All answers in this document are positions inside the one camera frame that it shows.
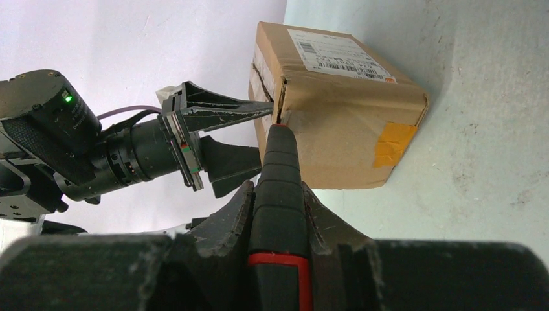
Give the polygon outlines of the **red black utility knife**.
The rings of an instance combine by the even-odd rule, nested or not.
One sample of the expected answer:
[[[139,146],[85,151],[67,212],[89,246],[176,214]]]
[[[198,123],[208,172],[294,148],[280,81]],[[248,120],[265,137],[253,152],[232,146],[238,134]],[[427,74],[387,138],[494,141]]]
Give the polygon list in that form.
[[[309,242],[297,142],[269,129],[254,190],[247,259],[253,310],[312,310]]]

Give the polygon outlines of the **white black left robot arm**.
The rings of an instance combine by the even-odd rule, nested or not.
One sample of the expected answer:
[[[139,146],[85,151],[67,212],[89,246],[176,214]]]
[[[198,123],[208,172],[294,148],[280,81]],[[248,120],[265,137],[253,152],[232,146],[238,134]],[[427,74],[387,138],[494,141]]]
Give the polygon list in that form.
[[[261,171],[256,147],[209,132],[271,114],[270,102],[238,100],[183,82],[160,107],[103,128],[60,72],[30,71],[1,82],[1,218],[35,223],[66,199],[102,195],[179,172],[185,186],[223,197]]]

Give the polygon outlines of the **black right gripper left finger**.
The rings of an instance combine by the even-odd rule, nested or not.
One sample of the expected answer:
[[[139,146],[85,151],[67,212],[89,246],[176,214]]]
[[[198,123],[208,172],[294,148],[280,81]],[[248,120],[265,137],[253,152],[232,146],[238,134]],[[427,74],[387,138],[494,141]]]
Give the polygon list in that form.
[[[254,185],[184,234],[45,235],[1,255],[2,310],[247,310]]]

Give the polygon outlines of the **brown cardboard express box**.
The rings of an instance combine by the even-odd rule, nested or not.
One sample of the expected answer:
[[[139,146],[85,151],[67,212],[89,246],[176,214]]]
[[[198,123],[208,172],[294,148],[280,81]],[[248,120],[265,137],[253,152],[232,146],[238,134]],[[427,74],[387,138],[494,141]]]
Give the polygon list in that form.
[[[297,140],[312,189],[384,185],[428,110],[428,93],[349,34],[261,21],[249,98],[274,105],[254,126],[261,154],[273,124]]]

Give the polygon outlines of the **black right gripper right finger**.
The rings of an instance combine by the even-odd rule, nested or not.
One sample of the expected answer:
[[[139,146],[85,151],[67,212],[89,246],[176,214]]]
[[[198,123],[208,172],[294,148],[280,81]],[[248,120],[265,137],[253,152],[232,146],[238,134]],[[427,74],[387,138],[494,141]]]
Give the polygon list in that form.
[[[303,191],[315,310],[548,309],[548,270],[526,246],[373,239]]]

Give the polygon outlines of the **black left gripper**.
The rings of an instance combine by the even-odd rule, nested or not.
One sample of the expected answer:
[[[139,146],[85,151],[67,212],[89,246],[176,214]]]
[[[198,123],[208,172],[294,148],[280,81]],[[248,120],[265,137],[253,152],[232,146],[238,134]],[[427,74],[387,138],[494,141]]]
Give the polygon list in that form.
[[[199,191],[199,136],[190,132],[209,132],[272,114],[272,102],[239,100],[203,89],[187,81],[181,90],[163,100],[159,122],[184,184]],[[236,146],[200,138],[205,172],[216,198],[222,198],[257,176],[262,169],[257,147]]]

